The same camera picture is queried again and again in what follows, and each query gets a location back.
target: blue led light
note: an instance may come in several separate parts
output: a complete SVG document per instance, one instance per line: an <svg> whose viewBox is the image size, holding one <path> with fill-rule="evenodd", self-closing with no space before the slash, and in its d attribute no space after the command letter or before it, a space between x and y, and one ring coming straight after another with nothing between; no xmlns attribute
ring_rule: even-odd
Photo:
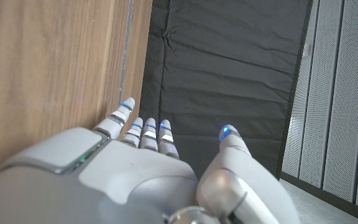
<svg viewBox="0 0 358 224"><path fill-rule="evenodd" d="M138 125L138 124L135 124L135 123L132 123L133 126L137 126L139 127L140 129L142 129L142 126Z"/></svg>
<svg viewBox="0 0 358 224"><path fill-rule="evenodd" d="M129 108L130 110L132 109L129 105L125 104L125 103L122 103L121 104L122 106L125 106L126 108Z"/></svg>
<svg viewBox="0 0 358 224"><path fill-rule="evenodd" d="M231 132L231 130L227 130L226 133L224 134L224 136L222 136L221 141L223 141L223 139Z"/></svg>
<svg viewBox="0 0 358 224"><path fill-rule="evenodd" d="M154 127L154 126L152 126L151 124L146 124L146 125L155 129L155 127Z"/></svg>

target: white robotic hand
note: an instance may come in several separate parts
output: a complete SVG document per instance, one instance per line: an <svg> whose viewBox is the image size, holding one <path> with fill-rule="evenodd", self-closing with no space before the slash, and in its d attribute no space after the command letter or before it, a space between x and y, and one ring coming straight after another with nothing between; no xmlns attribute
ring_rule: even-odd
<svg viewBox="0 0 358 224"><path fill-rule="evenodd" d="M198 182L169 121L136 118L116 140L134 105L128 98L92 131L66 130L3 163L0 223L299 223L234 127L222 128Z"/></svg>

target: floor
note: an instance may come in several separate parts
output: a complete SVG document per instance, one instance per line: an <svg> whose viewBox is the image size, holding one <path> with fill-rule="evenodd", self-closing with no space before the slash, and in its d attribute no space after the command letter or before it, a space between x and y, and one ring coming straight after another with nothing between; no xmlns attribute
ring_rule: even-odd
<svg viewBox="0 0 358 224"><path fill-rule="evenodd" d="M302 224L358 224L358 219L346 212L316 198L298 187L280 180L298 209Z"/></svg>

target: black curtain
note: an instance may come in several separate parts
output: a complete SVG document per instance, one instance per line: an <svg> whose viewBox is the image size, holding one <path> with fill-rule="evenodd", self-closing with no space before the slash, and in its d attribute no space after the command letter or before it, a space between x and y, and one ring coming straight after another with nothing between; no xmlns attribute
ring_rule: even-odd
<svg viewBox="0 0 358 224"><path fill-rule="evenodd" d="M154 0L140 116L171 122L201 177L237 128L279 177L311 1Z"/></svg>

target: wood grain surface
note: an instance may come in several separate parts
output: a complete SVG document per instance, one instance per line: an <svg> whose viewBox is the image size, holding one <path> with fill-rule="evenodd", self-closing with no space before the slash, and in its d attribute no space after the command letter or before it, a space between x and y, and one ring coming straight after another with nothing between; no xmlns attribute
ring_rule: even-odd
<svg viewBox="0 0 358 224"><path fill-rule="evenodd" d="M153 0L134 1L133 4L124 75L124 88L122 91L123 101L131 96L136 102L132 116L127 122L129 124L132 124L139 114L140 94L142 93L144 63L146 60L147 38L149 36Z"/></svg>
<svg viewBox="0 0 358 224"><path fill-rule="evenodd" d="M143 18L133 19L147 31L131 30L128 71L144 66L151 3L138 4ZM116 108L128 9L129 0L0 0L0 163ZM139 102L143 70L132 74L125 94Z"/></svg>

